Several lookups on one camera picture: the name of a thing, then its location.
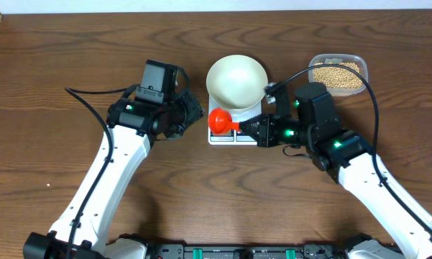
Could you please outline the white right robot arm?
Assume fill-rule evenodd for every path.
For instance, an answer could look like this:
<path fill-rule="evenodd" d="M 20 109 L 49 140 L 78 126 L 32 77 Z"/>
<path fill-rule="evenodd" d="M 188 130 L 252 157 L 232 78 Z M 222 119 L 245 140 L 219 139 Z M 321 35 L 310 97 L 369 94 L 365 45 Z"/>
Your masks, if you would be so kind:
<path fill-rule="evenodd" d="M 360 200 L 406 258 L 432 258 L 432 216 L 396 181 L 359 133 L 342 126 L 322 83 L 295 91 L 298 118 L 260 114 L 239 129 L 260 147 L 305 147 L 315 167 Z"/>

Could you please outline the red measuring scoop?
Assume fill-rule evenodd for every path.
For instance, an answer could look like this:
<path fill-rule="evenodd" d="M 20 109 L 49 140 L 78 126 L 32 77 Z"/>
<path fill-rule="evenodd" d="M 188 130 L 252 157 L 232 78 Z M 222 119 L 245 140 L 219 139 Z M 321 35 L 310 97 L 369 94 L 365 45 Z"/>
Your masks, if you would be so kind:
<path fill-rule="evenodd" d="M 231 114 L 221 108 L 216 108 L 211 111 L 208 117 L 208 127 L 210 131 L 216 135 L 222 135 L 230 130 L 241 132 L 239 123 L 232 120 Z"/>

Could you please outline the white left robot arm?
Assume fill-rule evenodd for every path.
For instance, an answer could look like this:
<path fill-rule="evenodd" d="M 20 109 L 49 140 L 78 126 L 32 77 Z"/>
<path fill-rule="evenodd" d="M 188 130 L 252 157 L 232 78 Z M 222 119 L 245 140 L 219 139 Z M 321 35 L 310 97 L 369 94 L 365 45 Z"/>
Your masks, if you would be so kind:
<path fill-rule="evenodd" d="M 46 235 L 31 233 L 25 258 L 146 258 L 147 246 L 131 237 L 107 243 L 118 205 L 157 136 L 176 138 L 204 113 L 185 86 L 185 71 L 156 60 L 146 62 L 142 81 L 121 91 L 107 118 L 98 112 L 104 135 L 97 155 L 68 207 Z"/>

